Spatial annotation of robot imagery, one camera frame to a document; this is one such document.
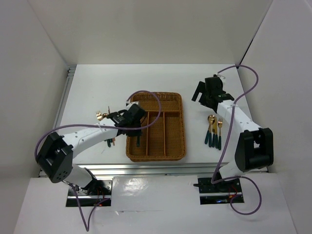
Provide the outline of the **gold knife green handle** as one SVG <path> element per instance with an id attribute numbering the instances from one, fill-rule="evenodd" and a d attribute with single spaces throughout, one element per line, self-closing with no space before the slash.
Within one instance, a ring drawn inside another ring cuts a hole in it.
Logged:
<path id="1" fill-rule="evenodd" d="M 217 121 L 216 120 L 213 123 L 212 132 L 213 132 L 212 147 L 218 148 Z"/>
<path id="2" fill-rule="evenodd" d="M 215 130 L 214 130 L 213 124 L 209 125 L 208 145 L 209 145 L 209 147 L 214 147 L 215 146 Z"/>

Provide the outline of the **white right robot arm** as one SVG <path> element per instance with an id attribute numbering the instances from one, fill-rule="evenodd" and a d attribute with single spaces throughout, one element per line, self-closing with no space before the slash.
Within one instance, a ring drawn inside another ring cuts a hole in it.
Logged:
<path id="1" fill-rule="evenodd" d="M 273 132 L 253 122 L 236 104 L 232 95 L 223 90 L 220 77 L 213 76 L 200 81 L 192 101 L 208 107 L 229 123 L 228 136 L 223 144 L 226 150 L 232 131 L 238 134 L 234 158 L 224 166 L 217 166 L 212 184 L 218 191 L 224 191 L 230 180 L 244 175 L 253 169 L 262 169 L 273 164 Z"/>

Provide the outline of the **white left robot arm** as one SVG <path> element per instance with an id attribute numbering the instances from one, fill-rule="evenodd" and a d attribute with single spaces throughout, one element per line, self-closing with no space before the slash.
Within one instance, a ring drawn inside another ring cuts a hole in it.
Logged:
<path id="1" fill-rule="evenodd" d="M 138 104 L 133 103 L 125 110 L 112 112 L 95 125 L 79 131 L 62 136 L 52 132 L 41 146 L 36 162 L 52 183 L 73 184 L 90 195 L 103 184 L 90 170 L 74 164 L 73 159 L 94 145 L 119 135 L 140 136 L 141 119 L 145 114 Z"/>

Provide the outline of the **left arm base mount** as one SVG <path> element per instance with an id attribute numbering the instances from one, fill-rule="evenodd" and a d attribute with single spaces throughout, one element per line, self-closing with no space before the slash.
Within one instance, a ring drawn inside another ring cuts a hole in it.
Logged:
<path id="1" fill-rule="evenodd" d="M 104 200 L 104 202 L 100 203 L 102 207 L 110 207 L 111 206 L 111 194 L 112 194 L 112 185 L 113 180 L 111 178 L 102 180 L 102 185 L 100 188 L 95 188 L 92 192 L 87 192 L 75 186 L 75 191 L 78 195 L 81 207 L 93 207 L 100 201 Z M 66 207 L 78 207 L 78 203 L 76 200 L 76 196 L 73 188 L 69 187 Z"/>

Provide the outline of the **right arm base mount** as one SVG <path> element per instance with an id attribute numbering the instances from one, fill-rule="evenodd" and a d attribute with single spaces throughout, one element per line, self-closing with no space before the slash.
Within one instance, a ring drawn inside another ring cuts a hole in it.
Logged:
<path id="1" fill-rule="evenodd" d="M 232 198 L 233 203 L 244 203 L 239 179 L 212 184 L 210 177 L 202 177 L 193 186 L 198 188 L 201 205 L 229 204 Z"/>

